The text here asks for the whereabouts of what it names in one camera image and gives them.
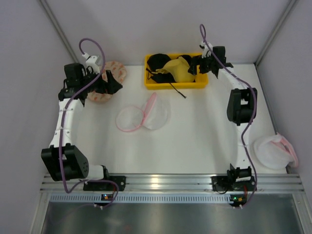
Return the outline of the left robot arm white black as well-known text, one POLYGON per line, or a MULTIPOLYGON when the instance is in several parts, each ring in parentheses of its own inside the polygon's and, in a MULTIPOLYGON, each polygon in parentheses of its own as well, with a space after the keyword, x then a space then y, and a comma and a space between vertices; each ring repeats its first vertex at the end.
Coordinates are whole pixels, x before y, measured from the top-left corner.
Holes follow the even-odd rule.
POLYGON ((58 94, 59 116, 53 139, 42 149, 41 158, 54 181, 102 180, 109 177, 103 165, 91 165, 76 146, 80 114, 87 99, 106 102, 122 88, 127 71, 117 61, 107 62, 98 77, 91 66, 80 63, 64 66, 66 79, 58 94))

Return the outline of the patterned beige laundry bag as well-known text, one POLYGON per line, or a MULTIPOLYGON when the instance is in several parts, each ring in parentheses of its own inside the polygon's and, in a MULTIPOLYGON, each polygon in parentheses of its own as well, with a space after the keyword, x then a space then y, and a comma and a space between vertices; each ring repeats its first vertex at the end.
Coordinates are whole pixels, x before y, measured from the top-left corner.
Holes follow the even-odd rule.
MULTIPOLYGON (((118 61, 109 61, 105 63, 102 79, 108 81, 105 71, 110 70, 114 79, 122 84, 127 76, 127 70, 125 66, 118 61)), ((104 103, 113 97, 111 94, 100 94, 95 91, 88 94, 87 99, 93 102, 104 103)))

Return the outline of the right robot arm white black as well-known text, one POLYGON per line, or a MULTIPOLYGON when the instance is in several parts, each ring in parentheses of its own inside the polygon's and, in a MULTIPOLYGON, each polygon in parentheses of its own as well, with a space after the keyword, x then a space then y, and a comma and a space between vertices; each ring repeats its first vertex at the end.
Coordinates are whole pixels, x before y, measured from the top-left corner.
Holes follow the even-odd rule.
POLYGON ((234 168, 248 169, 256 174, 249 152, 249 135, 256 117, 257 89, 234 73, 234 66, 227 62, 224 46, 213 47, 202 41, 199 47, 202 54, 192 58, 188 72, 192 75, 212 72, 229 90, 226 115, 228 121, 235 125, 237 133, 237 160, 234 168))

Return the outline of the aluminium rail front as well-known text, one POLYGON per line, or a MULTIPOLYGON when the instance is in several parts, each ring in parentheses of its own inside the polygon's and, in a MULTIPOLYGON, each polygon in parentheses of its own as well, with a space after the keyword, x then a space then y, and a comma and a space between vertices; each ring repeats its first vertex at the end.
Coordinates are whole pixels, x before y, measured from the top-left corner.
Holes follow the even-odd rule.
MULTIPOLYGON (((125 192, 211 192, 215 174, 125 174, 125 192)), ((257 191, 267 194, 303 193, 296 174, 259 174, 257 191)))

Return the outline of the black bra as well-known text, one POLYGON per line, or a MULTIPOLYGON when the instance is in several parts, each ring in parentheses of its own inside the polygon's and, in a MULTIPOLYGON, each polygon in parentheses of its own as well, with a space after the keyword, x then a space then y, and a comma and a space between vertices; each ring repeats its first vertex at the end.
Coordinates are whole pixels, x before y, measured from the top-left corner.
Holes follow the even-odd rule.
MULTIPOLYGON (((188 64, 190 65, 191 63, 191 56, 190 55, 181 55, 184 57, 188 64)), ((162 68, 168 61, 173 60, 171 59, 167 54, 155 54, 150 56, 150 58, 147 60, 147 65, 149 68, 146 69, 146 71, 150 74, 149 79, 152 79, 156 83, 168 83, 171 85, 171 87, 176 90, 181 96, 186 98, 185 95, 183 95, 180 91, 178 91, 174 86, 173 83, 176 83, 173 76, 168 73, 168 74, 161 74, 161 73, 156 73, 156 69, 162 68)))

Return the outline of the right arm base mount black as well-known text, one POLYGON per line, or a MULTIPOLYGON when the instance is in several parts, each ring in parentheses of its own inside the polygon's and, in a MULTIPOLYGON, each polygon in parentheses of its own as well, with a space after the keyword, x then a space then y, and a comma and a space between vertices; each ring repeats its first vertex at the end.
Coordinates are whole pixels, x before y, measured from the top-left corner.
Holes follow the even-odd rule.
POLYGON ((255 188, 255 178, 254 176, 237 178, 235 182, 230 181, 230 179, 225 175, 216 175, 211 177, 213 191, 218 193, 226 192, 243 192, 245 190, 253 191, 255 188))

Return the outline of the yellow bra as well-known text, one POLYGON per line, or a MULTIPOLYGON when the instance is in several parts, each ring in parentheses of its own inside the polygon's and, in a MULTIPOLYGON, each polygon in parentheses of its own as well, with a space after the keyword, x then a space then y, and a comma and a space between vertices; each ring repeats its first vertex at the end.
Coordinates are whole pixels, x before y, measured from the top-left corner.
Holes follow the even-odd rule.
POLYGON ((176 59, 168 61, 162 68, 156 69, 156 73, 170 73, 177 83, 194 82, 195 75, 188 72, 189 68, 190 65, 187 60, 184 57, 179 56, 176 59))

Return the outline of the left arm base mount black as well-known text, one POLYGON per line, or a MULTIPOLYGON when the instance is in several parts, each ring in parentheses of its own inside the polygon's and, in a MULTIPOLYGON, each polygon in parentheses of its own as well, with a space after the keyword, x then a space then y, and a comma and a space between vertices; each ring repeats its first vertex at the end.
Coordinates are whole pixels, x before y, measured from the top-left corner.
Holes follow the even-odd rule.
POLYGON ((116 192, 124 191, 126 187, 126 176, 111 175, 101 180, 89 180, 84 183, 83 190, 87 192, 116 192))

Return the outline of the yellow plastic bin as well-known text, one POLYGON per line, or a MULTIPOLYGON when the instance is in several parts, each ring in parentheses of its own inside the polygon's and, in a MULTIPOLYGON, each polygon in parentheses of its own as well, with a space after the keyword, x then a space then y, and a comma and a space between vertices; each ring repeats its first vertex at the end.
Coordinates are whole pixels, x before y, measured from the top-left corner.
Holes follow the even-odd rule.
MULTIPOLYGON (((171 59, 176 59, 178 56, 181 56, 183 54, 167 54, 171 59)), ((192 54, 186 54, 190 55, 191 57, 194 56, 201 56, 199 53, 192 53, 192 54)), ((146 55, 145 56, 145 75, 144 75, 144 84, 147 89, 149 90, 163 90, 163 89, 172 89, 171 85, 168 83, 156 83, 152 79, 149 79, 150 74, 146 71, 149 66, 147 65, 147 60, 152 55, 146 55)), ((207 74, 201 74, 199 72, 199 66, 197 66, 197 75, 195 75, 195 82, 187 82, 187 83, 173 83, 173 86, 176 89, 201 89, 205 88, 206 85, 209 82, 209 78, 207 74)))

